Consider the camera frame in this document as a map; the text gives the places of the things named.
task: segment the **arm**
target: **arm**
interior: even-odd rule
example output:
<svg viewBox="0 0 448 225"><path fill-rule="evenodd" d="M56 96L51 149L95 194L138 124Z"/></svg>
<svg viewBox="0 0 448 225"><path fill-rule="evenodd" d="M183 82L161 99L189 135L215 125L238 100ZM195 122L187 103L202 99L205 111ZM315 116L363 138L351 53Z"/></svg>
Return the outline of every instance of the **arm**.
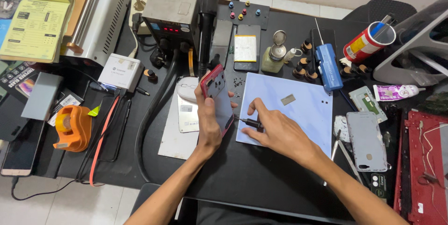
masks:
<svg viewBox="0 0 448 225"><path fill-rule="evenodd" d="M187 161L129 217L125 225L168 224L194 177L219 148L222 134L216 122L215 102L211 98L204 99L200 86L194 93L198 102L198 145ZM238 106L234 102L231 104L232 108Z"/></svg>
<svg viewBox="0 0 448 225"><path fill-rule="evenodd" d="M260 133L251 128L244 128L242 131L262 145L293 159L320 176L336 193L356 222L367 225L384 224L384 221L388 224L408 224L387 204L331 161L296 122L278 110L269 111L260 98L251 102L248 114L252 115L255 110L258 111L265 132Z"/></svg>

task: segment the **white power adapter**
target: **white power adapter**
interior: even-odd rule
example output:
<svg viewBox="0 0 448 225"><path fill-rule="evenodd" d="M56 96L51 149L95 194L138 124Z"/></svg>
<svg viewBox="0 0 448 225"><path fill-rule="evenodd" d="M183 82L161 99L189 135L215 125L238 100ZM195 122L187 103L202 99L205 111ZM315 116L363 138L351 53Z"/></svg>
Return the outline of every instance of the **white power adapter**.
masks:
<svg viewBox="0 0 448 225"><path fill-rule="evenodd" d="M98 81L133 93L142 72L143 64L140 60L111 54Z"/></svg>
<svg viewBox="0 0 448 225"><path fill-rule="evenodd" d="M142 13L143 14L143 11L137 11L135 8L134 8L134 5L135 5L135 3L137 2L137 0L131 0L131 6L130 6L130 15L129 15L129 27L131 27L132 28L132 15L134 15L135 13ZM143 22L143 23L141 23L140 24L140 26L139 26L139 28L138 28L138 32L137 32L137 34L138 35L147 35L147 34L151 34L151 32L149 31L149 29L148 29L148 27L146 26L146 23L145 22Z"/></svg>

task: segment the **red cable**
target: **red cable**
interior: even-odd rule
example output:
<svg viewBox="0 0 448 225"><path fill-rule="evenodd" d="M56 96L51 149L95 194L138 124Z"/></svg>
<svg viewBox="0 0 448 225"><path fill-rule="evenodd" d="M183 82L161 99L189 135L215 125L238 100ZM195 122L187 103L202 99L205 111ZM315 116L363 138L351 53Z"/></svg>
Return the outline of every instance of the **red cable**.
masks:
<svg viewBox="0 0 448 225"><path fill-rule="evenodd" d="M104 123L103 131L101 132L101 135L103 135L104 131L106 131L106 128L108 127L109 120L111 118L112 112L115 109L116 103L118 102L119 98L120 98L120 96L117 96L115 101L112 104L112 108L109 111L108 118L106 118L106 122ZM104 138L104 136L102 136L101 139L98 142L98 146L96 147L95 157L93 158L93 162L92 162L92 168L90 169L89 183L90 183L91 186L95 186L93 184L93 173L95 172L96 161L98 159L99 150L101 149L101 144L103 143L103 138Z"/></svg>

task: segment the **tube of paste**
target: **tube of paste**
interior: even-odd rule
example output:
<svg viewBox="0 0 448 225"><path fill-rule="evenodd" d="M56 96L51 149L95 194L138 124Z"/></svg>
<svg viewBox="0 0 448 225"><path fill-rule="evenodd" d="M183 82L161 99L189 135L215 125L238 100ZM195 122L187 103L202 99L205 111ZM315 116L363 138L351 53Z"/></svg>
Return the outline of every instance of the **tube of paste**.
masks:
<svg viewBox="0 0 448 225"><path fill-rule="evenodd" d="M415 85L373 85L373 91L375 92L375 99L377 101L397 101L418 95L418 92L423 90L426 89L418 88Z"/></svg>

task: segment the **orange tape dispenser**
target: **orange tape dispenser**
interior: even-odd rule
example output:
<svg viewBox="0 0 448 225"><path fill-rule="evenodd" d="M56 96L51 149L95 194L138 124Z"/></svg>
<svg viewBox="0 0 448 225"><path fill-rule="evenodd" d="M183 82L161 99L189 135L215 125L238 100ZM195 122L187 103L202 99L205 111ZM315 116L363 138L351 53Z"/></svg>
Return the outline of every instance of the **orange tape dispenser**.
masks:
<svg viewBox="0 0 448 225"><path fill-rule="evenodd" d="M56 149L80 152L89 145L92 118L87 107L67 105L56 116L55 127L59 142L53 144Z"/></svg>

